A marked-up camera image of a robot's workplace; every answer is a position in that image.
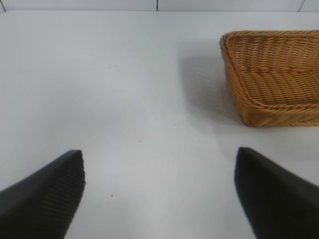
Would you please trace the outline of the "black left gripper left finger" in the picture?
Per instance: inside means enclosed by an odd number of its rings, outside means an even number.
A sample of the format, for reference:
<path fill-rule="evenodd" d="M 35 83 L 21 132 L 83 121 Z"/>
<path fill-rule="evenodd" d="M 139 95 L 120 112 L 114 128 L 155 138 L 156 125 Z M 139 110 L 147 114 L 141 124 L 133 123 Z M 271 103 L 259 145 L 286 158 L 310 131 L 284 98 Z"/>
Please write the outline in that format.
<path fill-rule="evenodd" d="M 81 150 L 70 150 L 0 193 L 2 239 L 63 239 L 85 189 Z"/>

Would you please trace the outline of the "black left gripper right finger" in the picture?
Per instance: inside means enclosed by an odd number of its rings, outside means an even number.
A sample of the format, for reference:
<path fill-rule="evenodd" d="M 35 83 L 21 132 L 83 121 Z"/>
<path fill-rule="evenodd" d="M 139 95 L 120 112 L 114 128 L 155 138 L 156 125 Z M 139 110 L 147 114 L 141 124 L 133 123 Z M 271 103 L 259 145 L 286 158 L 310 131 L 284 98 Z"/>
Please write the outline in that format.
<path fill-rule="evenodd" d="M 258 239 L 317 239 L 319 188 L 259 152 L 240 147 L 236 192 Z"/>

